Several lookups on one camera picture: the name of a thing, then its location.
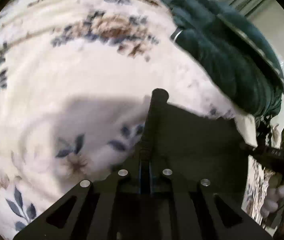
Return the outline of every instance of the silver bolt head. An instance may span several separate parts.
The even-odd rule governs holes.
[[[88,186],[90,186],[90,181],[88,181],[87,179],[82,180],[82,181],[80,182],[80,186],[81,186],[81,187],[88,187]]]
[[[170,176],[170,175],[173,174],[173,171],[170,170],[170,169],[164,169],[164,170],[162,171],[162,173],[163,173],[164,175],[166,175],[166,176]]]
[[[129,174],[129,172],[127,170],[119,170],[118,174],[122,177],[126,176]]]
[[[202,179],[201,184],[207,187],[207,186],[210,186],[211,182],[208,179]]]

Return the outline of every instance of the dark green cloth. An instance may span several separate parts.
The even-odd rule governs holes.
[[[182,30],[175,42],[205,68],[234,103],[254,116],[279,113],[283,73],[271,46],[253,24],[216,0],[162,1]]]

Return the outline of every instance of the green fabric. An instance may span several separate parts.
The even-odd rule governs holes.
[[[253,24],[215,0],[162,1],[183,30],[175,42],[205,68],[233,102],[254,116],[279,113],[283,73],[271,46]],[[225,22],[244,32],[246,38],[240,38]],[[249,45],[252,43],[263,51],[263,57]]]

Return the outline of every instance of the gloved hand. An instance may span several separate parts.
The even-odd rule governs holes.
[[[274,213],[280,206],[279,203],[284,199],[284,185],[276,188],[279,182],[279,176],[274,175],[269,179],[269,187],[264,204],[261,207],[261,215],[266,218],[270,213]]]

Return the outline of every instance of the black electronic device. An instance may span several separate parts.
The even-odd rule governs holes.
[[[14,239],[272,239],[214,180],[192,183],[152,154],[167,99],[153,91],[141,141],[117,171],[80,182]]]

